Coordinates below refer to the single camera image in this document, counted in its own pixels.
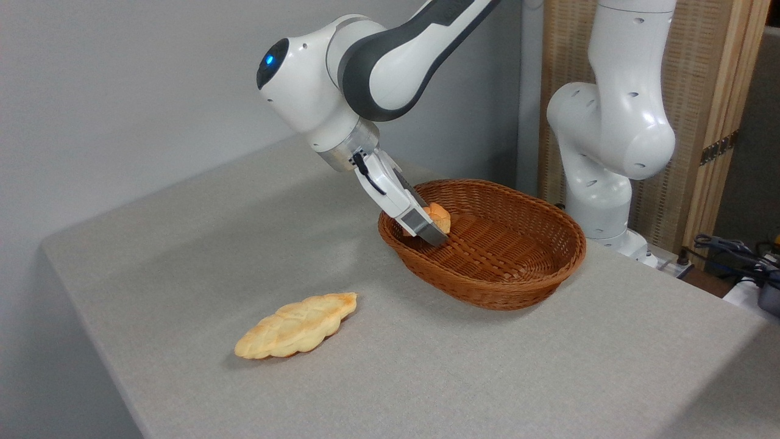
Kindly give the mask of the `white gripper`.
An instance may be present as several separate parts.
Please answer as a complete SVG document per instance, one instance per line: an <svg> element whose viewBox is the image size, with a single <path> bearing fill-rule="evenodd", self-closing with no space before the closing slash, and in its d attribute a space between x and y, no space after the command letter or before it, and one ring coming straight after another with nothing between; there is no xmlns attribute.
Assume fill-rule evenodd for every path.
<svg viewBox="0 0 780 439"><path fill-rule="evenodd" d="M360 186L381 210L402 227L402 233L420 237L432 246L445 244L450 233L450 213L430 206L401 172L390 156L376 148L372 153L353 154Z"/></svg>

